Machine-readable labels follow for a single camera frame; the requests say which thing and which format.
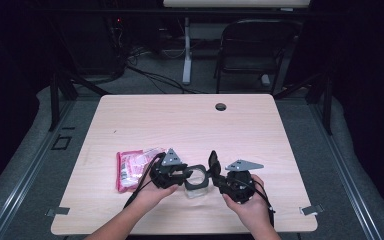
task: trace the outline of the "plastic bag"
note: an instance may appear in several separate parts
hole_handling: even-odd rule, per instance
[[[144,166],[160,152],[163,148],[152,148],[147,150],[136,150],[117,153],[117,190],[121,193],[137,188],[139,179],[142,177]]]

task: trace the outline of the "hand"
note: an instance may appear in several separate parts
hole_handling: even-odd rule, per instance
[[[145,176],[145,171],[148,168],[148,165],[145,165],[143,169],[143,175],[142,178],[145,178],[143,181],[143,185],[147,184],[142,190],[139,191],[137,197],[135,200],[133,200],[132,204],[140,204],[141,209],[145,210],[146,212],[153,209],[163,198],[171,195],[174,193],[178,185],[173,185],[169,188],[163,189],[163,188],[157,188],[155,184],[151,181],[151,177],[149,176],[149,173]]]
[[[260,183],[261,186],[264,186],[263,180],[257,175],[252,174],[251,177],[254,181]],[[255,184],[255,188],[264,194],[261,186]],[[252,198],[244,204],[234,202],[227,194],[223,194],[223,198],[226,205],[238,214],[241,222],[255,239],[279,239],[279,236],[270,224],[267,204],[258,193],[254,193]]]

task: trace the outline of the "dark background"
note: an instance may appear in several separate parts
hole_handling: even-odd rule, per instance
[[[160,2],[148,3],[146,7],[158,7]],[[70,57],[72,49],[61,43],[52,25],[26,11],[25,6],[30,4],[0,1],[0,174],[34,120],[39,106],[35,95],[49,85],[55,62],[73,72],[79,71],[79,64]],[[349,11],[350,17],[343,23],[307,22],[285,82],[298,83],[322,71],[333,55],[339,56],[332,75],[334,96],[344,107],[355,153],[384,197],[384,1],[360,4],[356,1],[317,0],[312,2],[311,10]],[[139,42],[142,40],[143,44],[158,51],[158,41],[150,41],[153,39],[150,36],[141,36],[143,31],[140,30],[155,30],[159,21],[169,22],[155,17],[130,21],[132,38]],[[84,24],[84,29],[94,31],[87,20]],[[148,33],[155,36],[155,31]],[[106,39],[94,41],[86,44],[105,44]],[[85,43],[73,41],[70,44],[75,48]],[[112,53],[111,46],[104,47]],[[111,74],[119,70],[118,63],[111,62],[108,66],[97,66],[97,69]],[[89,69],[88,65],[93,68],[98,63],[90,60],[82,65]]]

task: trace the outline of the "person's left hand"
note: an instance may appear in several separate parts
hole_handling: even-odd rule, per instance
[[[143,168],[143,174],[145,173],[145,170],[148,168],[148,165],[145,165]],[[151,181],[151,177],[149,176],[149,173],[144,176],[142,175],[142,178],[145,178],[143,181],[143,185],[147,184]],[[137,197],[135,200],[133,200],[132,204],[140,204],[140,207],[145,210],[146,212],[153,209],[157,204],[165,197],[171,195],[174,193],[179,186],[177,184],[168,187],[166,189],[163,188],[157,188],[155,184],[151,181],[149,184],[147,184],[142,190],[139,191]]]

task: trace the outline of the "gray carpet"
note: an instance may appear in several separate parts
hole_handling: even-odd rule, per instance
[[[171,59],[164,56],[145,54],[137,59],[137,67],[148,72],[158,73],[181,82],[182,58]],[[188,89],[214,93],[215,81],[212,78],[215,61],[214,52],[196,51],[192,65],[192,83]],[[130,70],[117,81],[99,86],[115,94],[161,94],[181,93],[180,90],[165,84],[155,83]],[[65,102],[67,117],[63,119],[53,134],[47,132],[50,126],[49,89],[38,94],[41,109],[30,132],[20,145],[10,164],[0,179],[0,213],[18,181],[28,170],[38,149],[47,138],[46,151],[41,153],[43,163],[38,166],[38,174],[22,199],[18,211],[7,221],[0,232],[2,239],[63,239],[50,232],[52,217],[45,216],[49,208],[59,205],[65,186],[74,167],[80,147],[92,120],[99,98],[82,86],[76,86],[80,97],[76,102]],[[334,164],[334,155],[324,139],[319,119],[312,113],[312,107],[305,104],[302,95],[297,94],[288,100],[277,101],[286,133],[297,160],[304,184],[312,204],[322,204],[325,212],[317,216],[318,229],[311,233],[301,233],[302,239],[366,239],[355,210],[344,189]],[[341,150],[346,164],[355,180],[362,197],[366,200],[373,220],[384,239],[384,201],[379,196],[370,178],[361,169],[353,151],[340,104],[334,101],[332,117],[333,138]],[[65,150],[52,150],[58,137],[70,137]],[[282,239],[298,239],[295,233],[282,233]],[[82,239],[84,236],[70,236],[68,239]],[[152,239],[251,239],[250,235],[231,236],[154,236]]]

